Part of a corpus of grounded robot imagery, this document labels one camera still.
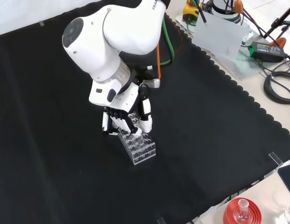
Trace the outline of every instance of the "red cap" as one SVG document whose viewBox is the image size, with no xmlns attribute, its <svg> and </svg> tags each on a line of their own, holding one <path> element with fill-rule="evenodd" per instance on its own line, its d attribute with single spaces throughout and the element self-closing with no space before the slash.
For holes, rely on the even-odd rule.
<svg viewBox="0 0 290 224">
<path fill-rule="evenodd" d="M 227 205 L 226 210 L 225 210 L 225 213 L 224 213 L 224 217 L 223 217 L 224 224 L 237 224 L 237 222 L 234 219 L 233 212 L 234 212 L 234 210 L 236 208 L 238 208 L 238 201 L 240 199 L 246 199 L 246 198 L 243 198 L 243 197 L 234 198 Z M 251 224 L 261 224 L 261 222 L 262 222 L 262 215 L 261 215 L 260 209 L 251 200 L 248 200 L 248 199 L 246 199 L 246 200 L 248 201 L 248 203 L 249 203 L 249 206 L 248 207 L 249 207 L 249 209 L 251 210 L 251 212 L 253 214 L 253 221 L 252 221 Z"/>
</svg>

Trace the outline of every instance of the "yellow device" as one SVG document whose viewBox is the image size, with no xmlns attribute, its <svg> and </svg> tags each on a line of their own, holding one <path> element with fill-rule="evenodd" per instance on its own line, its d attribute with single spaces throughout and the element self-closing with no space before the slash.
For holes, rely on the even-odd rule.
<svg viewBox="0 0 290 224">
<path fill-rule="evenodd" d="M 197 21 L 199 15 L 199 9 L 192 4 L 191 0 L 187 0 L 183 8 L 183 20 L 184 21 Z"/>
</svg>

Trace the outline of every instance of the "black table mat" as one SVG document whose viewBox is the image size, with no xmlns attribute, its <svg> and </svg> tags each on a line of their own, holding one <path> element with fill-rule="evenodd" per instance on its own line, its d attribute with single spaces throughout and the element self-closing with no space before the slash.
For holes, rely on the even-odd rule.
<svg viewBox="0 0 290 224">
<path fill-rule="evenodd" d="M 92 80 L 62 33 L 104 5 L 138 3 L 92 3 L 0 36 L 0 223 L 183 224 L 274 169 L 268 153 L 290 159 L 289 132 L 169 19 L 177 53 L 150 95 L 156 158 L 134 166 L 117 137 L 102 135 Z M 155 51 L 121 56 L 156 63 Z"/>
</svg>

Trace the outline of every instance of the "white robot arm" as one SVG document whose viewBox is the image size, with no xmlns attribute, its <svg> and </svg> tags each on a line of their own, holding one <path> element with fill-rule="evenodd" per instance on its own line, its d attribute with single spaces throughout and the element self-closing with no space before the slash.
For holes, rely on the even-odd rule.
<svg viewBox="0 0 290 224">
<path fill-rule="evenodd" d="M 119 53 L 151 52 L 158 44 L 169 3 L 170 0 L 142 0 L 137 8 L 110 5 L 90 16 L 76 18 L 66 27 L 62 37 L 65 51 L 93 79 L 89 100 L 106 108 L 103 130 L 111 126 L 108 118 L 112 118 L 122 130 L 139 132 L 126 124 L 129 121 L 125 114 L 132 112 L 136 101 L 145 113 L 140 128 L 145 132 L 151 130 L 149 99 L 141 99 L 141 82 L 135 81 L 137 74 L 132 75 Z"/>
</svg>

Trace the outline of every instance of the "white paper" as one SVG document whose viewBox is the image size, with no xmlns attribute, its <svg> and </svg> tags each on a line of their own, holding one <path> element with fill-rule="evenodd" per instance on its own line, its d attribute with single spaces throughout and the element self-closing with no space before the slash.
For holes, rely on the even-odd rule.
<svg viewBox="0 0 290 224">
<path fill-rule="evenodd" d="M 243 37 L 249 32 L 249 27 L 243 27 L 233 22 L 221 19 L 204 12 L 207 23 L 198 17 L 192 43 L 211 51 L 215 55 L 233 60 L 237 57 Z"/>
</svg>

